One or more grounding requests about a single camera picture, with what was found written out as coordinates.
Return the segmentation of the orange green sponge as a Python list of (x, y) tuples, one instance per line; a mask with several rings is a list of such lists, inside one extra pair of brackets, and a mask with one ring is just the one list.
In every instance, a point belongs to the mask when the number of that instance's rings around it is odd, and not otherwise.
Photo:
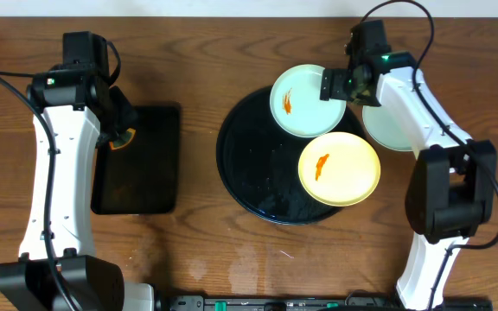
[(111, 150), (119, 150), (125, 148), (128, 144), (130, 144), (136, 135), (136, 130), (133, 128), (129, 128), (125, 132), (118, 135), (116, 139), (109, 142), (109, 147)]

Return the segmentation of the light green plate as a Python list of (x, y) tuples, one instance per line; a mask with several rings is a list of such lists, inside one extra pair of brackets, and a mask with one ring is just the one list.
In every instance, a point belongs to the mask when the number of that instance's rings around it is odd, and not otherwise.
[(292, 67), (275, 81), (270, 110), (276, 123), (293, 136), (312, 138), (332, 131), (342, 120), (346, 102), (320, 100), (324, 67), (304, 64)]
[(369, 136), (378, 144), (398, 152), (412, 151), (404, 132), (384, 107), (364, 106), (362, 121)]

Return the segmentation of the yellow plate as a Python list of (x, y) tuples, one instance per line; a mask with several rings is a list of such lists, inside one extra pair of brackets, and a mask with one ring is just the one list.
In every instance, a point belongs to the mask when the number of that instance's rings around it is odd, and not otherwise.
[(328, 206), (352, 206), (366, 199), (380, 181), (380, 159), (363, 138), (330, 132), (303, 149), (297, 165), (303, 189)]

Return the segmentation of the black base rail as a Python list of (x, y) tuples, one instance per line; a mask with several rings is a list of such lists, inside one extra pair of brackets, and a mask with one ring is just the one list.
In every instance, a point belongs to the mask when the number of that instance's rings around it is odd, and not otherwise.
[(342, 310), (405, 310), (403, 305), (385, 296), (353, 294), (349, 298), (208, 298), (182, 295), (169, 299), (170, 311), (342, 311)]

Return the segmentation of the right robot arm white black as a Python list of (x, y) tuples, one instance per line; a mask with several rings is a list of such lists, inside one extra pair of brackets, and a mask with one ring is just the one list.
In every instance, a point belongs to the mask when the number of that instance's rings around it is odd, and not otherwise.
[(407, 52), (353, 58), (346, 69), (323, 70), (320, 98), (378, 107), (410, 143), (416, 162), (405, 214), (414, 236), (396, 290), (404, 308), (432, 310), (444, 302), (458, 252), (473, 249), (469, 239), (491, 217), (497, 154), (448, 116), (418, 65)]

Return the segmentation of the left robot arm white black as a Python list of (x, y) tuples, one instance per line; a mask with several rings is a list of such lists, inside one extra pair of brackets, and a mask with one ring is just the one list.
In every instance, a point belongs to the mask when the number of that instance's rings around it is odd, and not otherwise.
[(154, 310), (154, 288), (127, 282), (95, 255), (90, 203), (95, 149), (115, 137), (118, 70), (74, 60), (34, 75), (18, 97), (34, 113), (35, 182), (14, 263), (0, 292), (18, 310)]

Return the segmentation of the black rectangular tray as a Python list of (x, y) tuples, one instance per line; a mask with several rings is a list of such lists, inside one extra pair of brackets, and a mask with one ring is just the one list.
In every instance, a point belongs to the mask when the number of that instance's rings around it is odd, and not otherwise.
[(136, 111), (131, 141), (98, 150), (91, 198), (98, 215), (165, 214), (175, 208), (182, 108), (159, 102)]

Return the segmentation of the black round tray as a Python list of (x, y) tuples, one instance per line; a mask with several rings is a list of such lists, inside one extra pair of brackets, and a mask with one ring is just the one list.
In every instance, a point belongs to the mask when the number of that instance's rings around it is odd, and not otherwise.
[(309, 138), (293, 136), (275, 121), (271, 88), (239, 101), (225, 118), (216, 162), (226, 190), (248, 212), (282, 225), (308, 225), (341, 209), (313, 199), (298, 177), (299, 157)]

